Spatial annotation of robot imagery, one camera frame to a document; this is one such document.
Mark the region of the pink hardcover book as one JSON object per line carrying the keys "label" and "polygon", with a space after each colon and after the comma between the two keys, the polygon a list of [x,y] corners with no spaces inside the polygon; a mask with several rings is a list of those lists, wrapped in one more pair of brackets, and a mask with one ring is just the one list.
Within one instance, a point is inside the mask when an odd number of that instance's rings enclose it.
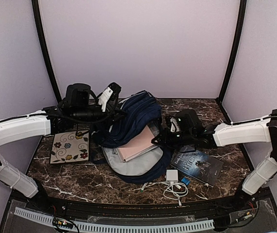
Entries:
{"label": "pink hardcover book", "polygon": [[141,133],[131,139],[127,144],[117,148],[121,162],[128,162],[156,148],[156,145],[151,143],[153,138],[154,134],[152,130],[149,126],[145,126]]}

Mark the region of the blue card packet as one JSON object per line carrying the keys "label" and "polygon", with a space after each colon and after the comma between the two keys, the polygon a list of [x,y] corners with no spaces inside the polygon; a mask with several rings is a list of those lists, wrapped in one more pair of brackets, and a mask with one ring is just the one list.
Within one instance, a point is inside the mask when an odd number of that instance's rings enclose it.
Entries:
{"label": "blue card packet", "polygon": [[214,187],[223,164],[204,152],[185,146],[176,153],[170,165],[184,176],[197,180],[207,187]]}

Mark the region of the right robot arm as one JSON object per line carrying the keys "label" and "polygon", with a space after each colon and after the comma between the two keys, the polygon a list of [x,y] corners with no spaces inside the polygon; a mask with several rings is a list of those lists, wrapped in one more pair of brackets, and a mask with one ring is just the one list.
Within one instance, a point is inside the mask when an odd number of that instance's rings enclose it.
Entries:
{"label": "right robot arm", "polygon": [[243,181],[241,191],[231,199],[231,207],[242,210],[249,196],[277,174],[277,109],[271,114],[247,121],[203,126],[193,109],[166,117],[167,128],[152,139],[152,143],[177,150],[186,145],[215,149],[233,144],[271,143],[272,150]]}

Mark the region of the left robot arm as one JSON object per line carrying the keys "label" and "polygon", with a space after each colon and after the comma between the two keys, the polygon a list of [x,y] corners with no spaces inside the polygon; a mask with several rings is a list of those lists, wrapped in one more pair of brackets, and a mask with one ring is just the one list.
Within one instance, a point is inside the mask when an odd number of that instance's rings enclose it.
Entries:
{"label": "left robot arm", "polygon": [[[121,86],[117,83],[109,84],[99,95],[87,84],[71,84],[58,105],[0,120],[0,147],[31,137],[62,133],[74,124],[97,124],[113,118],[119,113],[120,92]],[[51,200],[39,182],[21,173],[1,155],[0,181],[32,199],[41,212],[51,208]]]}

